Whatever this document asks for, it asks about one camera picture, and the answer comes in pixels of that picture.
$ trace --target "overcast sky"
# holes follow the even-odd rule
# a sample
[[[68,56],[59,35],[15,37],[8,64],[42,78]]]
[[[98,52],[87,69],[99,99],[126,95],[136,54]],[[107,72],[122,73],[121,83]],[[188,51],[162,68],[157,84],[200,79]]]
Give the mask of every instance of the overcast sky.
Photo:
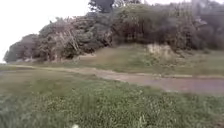
[[[55,17],[84,15],[88,12],[88,1],[0,0],[0,62],[3,62],[3,56],[11,44],[19,41],[27,34],[38,33]],[[183,0],[148,1],[150,1],[148,3],[164,4]]]

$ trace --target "grassy field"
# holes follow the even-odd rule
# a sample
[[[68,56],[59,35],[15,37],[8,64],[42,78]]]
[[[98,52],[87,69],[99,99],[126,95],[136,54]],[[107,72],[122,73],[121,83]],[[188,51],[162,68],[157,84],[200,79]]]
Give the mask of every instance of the grassy field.
[[[130,73],[224,75],[224,52],[211,51],[209,54],[192,51],[184,58],[155,58],[143,46],[122,46],[106,48],[96,53],[96,57],[63,63],[45,63],[41,66],[53,67],[95,67]]]
[[[66,72],[0,69],[0,128],[224,127],[224,97],[165,93]]]

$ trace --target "exposed soil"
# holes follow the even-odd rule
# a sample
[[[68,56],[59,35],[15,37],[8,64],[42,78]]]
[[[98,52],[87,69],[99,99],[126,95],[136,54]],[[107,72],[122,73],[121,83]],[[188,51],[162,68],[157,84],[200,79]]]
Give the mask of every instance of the exposed soil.
[[[35,69],[66,71],[84,75],[96,75],[99,78],[118,80],[137,84],[140,86],[152,86],[167,92],[189,92],[202,94],[224,95],[224,77],[222,76],[160,76],[151,74],[129,74],[114,71],[99,70],[95,68],[39,68]]]

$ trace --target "tree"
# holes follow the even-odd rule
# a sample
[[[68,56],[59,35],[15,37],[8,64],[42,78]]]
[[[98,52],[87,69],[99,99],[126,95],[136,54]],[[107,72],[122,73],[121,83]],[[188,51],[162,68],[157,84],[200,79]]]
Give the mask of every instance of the tree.
[[[113,10],[114,0],[90,0],[89,5],[92,11],[109,13]]]

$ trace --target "treeline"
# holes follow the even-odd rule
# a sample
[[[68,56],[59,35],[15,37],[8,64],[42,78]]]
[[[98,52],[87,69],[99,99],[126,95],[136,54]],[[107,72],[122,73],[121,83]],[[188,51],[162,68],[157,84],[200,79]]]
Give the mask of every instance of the treeline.
[[[10,46],[6,62],[60,61],[123,43],[166,44],[174,51],[224,48],[224,5],[209,0],[147,5],[139,0],[91,0],[85,16],[57,18],[38,35]]]

